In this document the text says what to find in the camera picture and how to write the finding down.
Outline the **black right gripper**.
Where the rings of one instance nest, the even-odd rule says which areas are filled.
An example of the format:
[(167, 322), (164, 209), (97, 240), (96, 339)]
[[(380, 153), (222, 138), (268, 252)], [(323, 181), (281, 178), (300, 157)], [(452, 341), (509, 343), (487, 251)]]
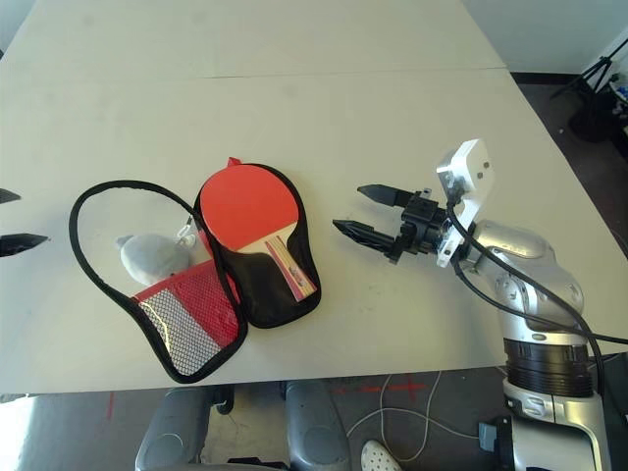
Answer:
[(357, 191), (369, 199), (391, 207), (401, 207), (401, 226), (394, 239), (373, 227), (352, 220), (333, 220), (333, 225), (360, 245), (377, 251), (390, 251), (396, 264), (403, 252), (436, 254), (444, 233), (445, 209), (429, 198), (429, 191), (414, 193), (384, 184), (365, 184)]

